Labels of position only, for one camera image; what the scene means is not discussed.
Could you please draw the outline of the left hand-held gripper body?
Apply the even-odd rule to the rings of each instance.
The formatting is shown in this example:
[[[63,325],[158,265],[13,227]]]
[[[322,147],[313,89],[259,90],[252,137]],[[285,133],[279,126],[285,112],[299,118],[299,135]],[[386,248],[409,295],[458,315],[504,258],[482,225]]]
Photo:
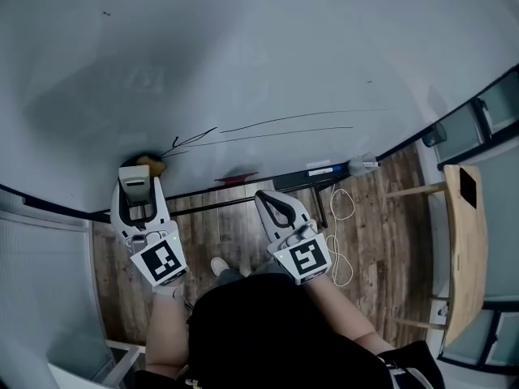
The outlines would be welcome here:
[[[124,240],[131,261],[152,287],[166,286],[188,272],[178,226],[170,220]]]

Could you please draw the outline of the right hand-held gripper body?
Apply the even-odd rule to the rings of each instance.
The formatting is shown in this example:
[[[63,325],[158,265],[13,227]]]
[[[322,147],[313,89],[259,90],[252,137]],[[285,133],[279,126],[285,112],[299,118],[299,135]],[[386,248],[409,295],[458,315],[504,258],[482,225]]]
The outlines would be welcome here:
[[[279,237],[267,250],[296,285],[326,274],[332,266],[324,235],[314,220]]]

